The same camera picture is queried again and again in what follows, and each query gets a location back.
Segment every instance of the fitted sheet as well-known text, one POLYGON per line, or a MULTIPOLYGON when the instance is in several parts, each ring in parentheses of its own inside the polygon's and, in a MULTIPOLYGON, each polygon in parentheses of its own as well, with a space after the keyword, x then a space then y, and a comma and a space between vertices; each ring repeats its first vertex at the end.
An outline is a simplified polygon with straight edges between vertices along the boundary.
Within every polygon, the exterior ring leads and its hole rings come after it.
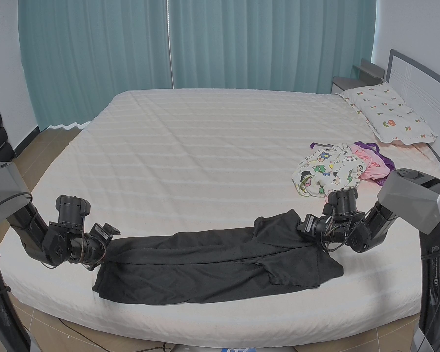
MULTIPOLYGON (((110 223, 121 237, 252 226, 258 216, 294 208, 321 215, 324 199, 299 196, 291 175, 311 142, 375 142, 365 120, 337 95, 283 91, 174 89, 127 91, 92 121, 36 185, 34 204, 57 220, 55 199, 91 203, 85 220, 110 223)), ((381 144, 396 167, 440 177, 424 144, 381 144)), ((362 181, 367 210, 380 187, 362 181)), ((212 304, 147 306, 99 298, 97 270, 29 258, 9 230, 0 267, 13 294, 38 310, 97 330, 208 347, 298 345, 346 337, 420 308, 418 231, 397 220, 385 242, 358 254, 332 253, 344 275, 321 287, 212 304)))

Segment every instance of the green curtain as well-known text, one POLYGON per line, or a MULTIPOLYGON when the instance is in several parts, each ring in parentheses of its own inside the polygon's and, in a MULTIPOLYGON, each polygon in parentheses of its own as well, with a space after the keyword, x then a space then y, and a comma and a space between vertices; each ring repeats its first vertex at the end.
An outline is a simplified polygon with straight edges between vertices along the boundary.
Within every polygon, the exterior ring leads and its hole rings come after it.
POLYGON ((19 0, 18 13, 41 129, 92 120, 123 91, 172 87, 166 0, 19 0))
POLYGON ((371 59, 376 0, 169 0, 174 87, 329 93, 371 59))

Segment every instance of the white bed sheet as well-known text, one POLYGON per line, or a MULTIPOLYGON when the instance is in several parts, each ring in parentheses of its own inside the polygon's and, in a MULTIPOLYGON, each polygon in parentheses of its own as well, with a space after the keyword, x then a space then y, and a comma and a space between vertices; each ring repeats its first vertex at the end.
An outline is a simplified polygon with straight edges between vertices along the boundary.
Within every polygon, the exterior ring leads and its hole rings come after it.
MULTIPOLYGON (((321 215, 323 198, 291 180, 311 142, 375 142, 337 95, 253 90, 150 90, 117 95, 50 165, 33 191, 46 222, 61 194, 90 201, 86 228, 108 222, 121 237, 251 226, 294 208, 321 215)), ((382 144, 396 167, 440 177, 424 145, 382 144)), ((358 207, 380 187, 362 181, 358 207)), ((22 302, 97 330, 208 347, 298 345, 346 337, 419 311, 418 232, 403 220, 364 254, 332 256, 344 275, 314 290, 214 304, 118 304, 92 292, 97 270, 29 258, 16 233, 0 245, 7 285, 22 302)))

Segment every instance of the pillow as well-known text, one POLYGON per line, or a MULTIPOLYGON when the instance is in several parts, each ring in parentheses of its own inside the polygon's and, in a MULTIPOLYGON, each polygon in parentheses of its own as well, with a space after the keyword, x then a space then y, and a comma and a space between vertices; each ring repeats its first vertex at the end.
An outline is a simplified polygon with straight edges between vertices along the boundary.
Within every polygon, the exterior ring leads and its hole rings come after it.
POLYGON ((339 94, 365 118, 376 137, 388 144, 434 142, 437 135, 388 83, 357 87, 339 94))

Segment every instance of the headboard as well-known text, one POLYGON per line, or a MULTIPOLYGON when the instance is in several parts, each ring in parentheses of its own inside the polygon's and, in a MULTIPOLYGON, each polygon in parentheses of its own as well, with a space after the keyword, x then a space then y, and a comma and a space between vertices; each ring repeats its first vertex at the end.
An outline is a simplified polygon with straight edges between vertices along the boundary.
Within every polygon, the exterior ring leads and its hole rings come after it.
POLYGON ((438 134, 428 144, 440 161, 440 75, 398 51, 389 53, 386 81, 438 134))

